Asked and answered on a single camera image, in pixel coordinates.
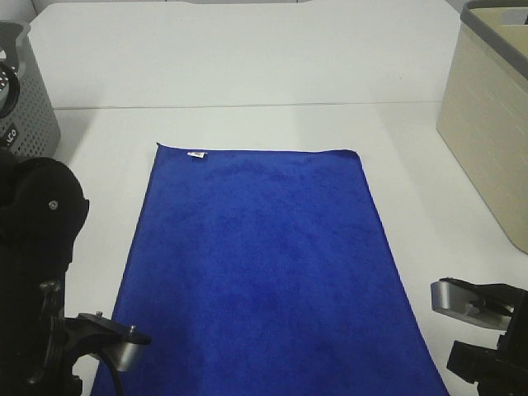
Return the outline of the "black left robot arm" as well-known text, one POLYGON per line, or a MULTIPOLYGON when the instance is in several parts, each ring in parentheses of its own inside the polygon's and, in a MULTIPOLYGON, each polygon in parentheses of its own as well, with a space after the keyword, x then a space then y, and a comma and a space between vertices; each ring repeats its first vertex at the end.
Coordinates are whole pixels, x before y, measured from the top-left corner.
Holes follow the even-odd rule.
POLYGON ((52 158, 1 151, 1 393, 40 395, 51 317, 48 282, 64 282, 89 211, 80 182, 52 158))

